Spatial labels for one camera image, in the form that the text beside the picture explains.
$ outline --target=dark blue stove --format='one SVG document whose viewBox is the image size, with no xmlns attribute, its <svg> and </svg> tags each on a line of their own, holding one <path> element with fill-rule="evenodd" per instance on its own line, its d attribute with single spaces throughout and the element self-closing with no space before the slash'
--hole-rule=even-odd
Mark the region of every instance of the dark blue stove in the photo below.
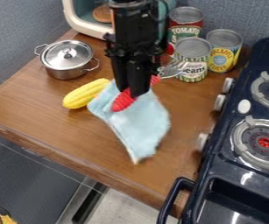
<svg viewBox="0 0 269 224">
<path fill-rule="evenodd" d="M 176 179 L 158 224 L 166 223 L 181 190 L 191 191 L 181 224 L 269 223 L 269 38 L 252 48 L 223 91 L 215 105 L 221 116 L 209 138 L 200 139 L 199 178 Z"/>
</svg>

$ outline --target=towel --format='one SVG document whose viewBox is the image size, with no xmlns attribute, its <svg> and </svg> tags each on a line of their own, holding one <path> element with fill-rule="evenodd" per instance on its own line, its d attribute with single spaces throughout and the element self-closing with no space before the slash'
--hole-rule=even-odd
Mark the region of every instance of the towel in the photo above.
<svg viewBox="0 0 269 224">
<path fill-rule="evenodd" d="M 119 94 L 116 83 L 112 81 L 89 103 L 88 110 L 111 127 L 132 162 L 137 164 L 156 153 L 156 147 L 171 127 L 169 114 L 151 89 L 129 108 L 112 112 L 111 104 Z"/>
</svg>

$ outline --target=can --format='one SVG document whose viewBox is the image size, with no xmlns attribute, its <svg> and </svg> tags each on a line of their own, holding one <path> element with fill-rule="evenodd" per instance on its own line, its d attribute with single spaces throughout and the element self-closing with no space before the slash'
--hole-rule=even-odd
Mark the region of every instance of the can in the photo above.
<svg viewBox="0 0 269 224">
<path fill-rule="evenodd" d="M 203 26 L 203 15 L 194 7 L 178 7 L 169 13 L 167 53 L 173 55 L 179 39 L 199 37 Z"/>
<path fill-rule="evenodd" d="M 183 38 L 175 46 L 174 60 L 189 62 L 176 78 L 185 82 L 202 81 L 208 75 L 210 43 L 203 38 Z"/>
<path fill-rule="evenodd" d="M 243 39 L 235 31 L 218 29 L 207 34 L 212 50 L 209 70 L 216 73 L 229 72 L 238 62 Z"/>
</svg>

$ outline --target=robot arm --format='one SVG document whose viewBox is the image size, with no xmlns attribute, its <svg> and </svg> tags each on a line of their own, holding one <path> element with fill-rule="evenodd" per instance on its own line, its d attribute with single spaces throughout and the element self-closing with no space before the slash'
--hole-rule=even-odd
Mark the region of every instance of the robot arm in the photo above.
<svg viewBox="0 0 269 224">
<path fill-rule="evenodd" d="M 159 36 L 157 0 L 110 0 L 115 34 L 106 34 L 106 55 L 118 89 L 130 88 L 131 97 L 148 92 L 155 68 Z"/>
</svg>

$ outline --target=pot handle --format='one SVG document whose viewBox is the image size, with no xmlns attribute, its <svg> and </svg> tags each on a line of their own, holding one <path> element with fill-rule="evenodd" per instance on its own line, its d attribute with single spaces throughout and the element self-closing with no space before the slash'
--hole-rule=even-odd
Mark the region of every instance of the pot handle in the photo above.
<svg viewBox="0 0 269 224">
<path fill-rule="evenodd" d="M 44 49 L 45 49 L 46 46 L 48 46 L 48 44 L 38 45 L 37 47 L 34 48 L 34 53 L 35 53 L 36 55 L 40 56 L 40 54 L 41 54 L 42 51 L 39 51 L 39 49 L 40 49 L 41 47 L 44 47 Z"/>
<path fill-rule="evenodd" d="M 91 72 L 91 71 L 97 69 L 100 66 L 100 60 L 99 59 L 92 58 L 91 60 L 95 60 L 96 61 L 96 66 L 94 66 L 92 68 L 84 68 L 82 71 Z"/>
</svg>

